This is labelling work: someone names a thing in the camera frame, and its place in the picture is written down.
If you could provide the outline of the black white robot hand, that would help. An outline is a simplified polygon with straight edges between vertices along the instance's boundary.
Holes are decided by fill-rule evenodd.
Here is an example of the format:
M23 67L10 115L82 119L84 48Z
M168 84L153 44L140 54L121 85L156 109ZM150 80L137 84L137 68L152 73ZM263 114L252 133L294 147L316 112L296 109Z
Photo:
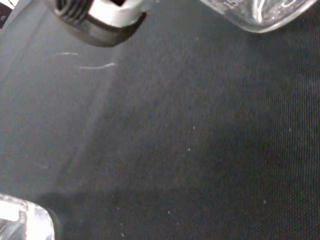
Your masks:
M111 48L132 37L153 0L44 0L62 27L92 46Z

